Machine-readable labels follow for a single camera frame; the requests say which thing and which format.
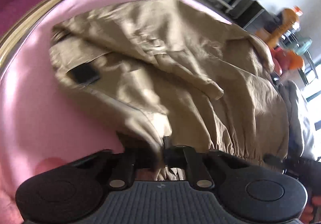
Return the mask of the khaki jacket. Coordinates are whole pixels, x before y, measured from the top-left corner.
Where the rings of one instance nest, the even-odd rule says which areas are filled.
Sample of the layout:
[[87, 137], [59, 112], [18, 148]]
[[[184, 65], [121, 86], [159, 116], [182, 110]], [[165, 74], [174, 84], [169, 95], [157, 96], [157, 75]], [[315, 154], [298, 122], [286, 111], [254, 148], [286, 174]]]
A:
[[220, 150], [254, 165], [285, 158], [286, 105], [258, 37], [180, 0], [138, 0], [52, 28], [51, 64], [65, 94], [156, 161], [151, 179], [181, 180], [166, 143]]

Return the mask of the grey cloth pile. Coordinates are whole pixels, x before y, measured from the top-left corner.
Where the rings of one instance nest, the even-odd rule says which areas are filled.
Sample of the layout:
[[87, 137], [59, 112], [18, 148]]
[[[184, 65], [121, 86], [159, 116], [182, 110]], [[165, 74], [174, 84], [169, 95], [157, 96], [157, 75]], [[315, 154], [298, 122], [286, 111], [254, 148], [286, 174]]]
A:
[[291, 80], [279, 84], [289, 121], [289, 155], [317, 161], [320, 158], [320, 140], [308, 110], [307, 100]]

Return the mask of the pink plush blanket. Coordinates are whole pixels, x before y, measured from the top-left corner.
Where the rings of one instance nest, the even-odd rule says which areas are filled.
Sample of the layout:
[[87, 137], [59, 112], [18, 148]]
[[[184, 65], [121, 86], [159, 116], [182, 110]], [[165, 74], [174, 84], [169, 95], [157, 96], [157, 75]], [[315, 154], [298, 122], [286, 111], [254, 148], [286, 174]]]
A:
[[[64, 0], [12, 52], [1, 74], [1, 223], [21, 223], [15, 204], [28, 178], [107, 148], [122, 151], [114, 131], [76, 108], [61, 92], [49, 58], [51, 28], [94, 7], [132, 0]], [[218, 20], [196, 0], [183, 0]]]

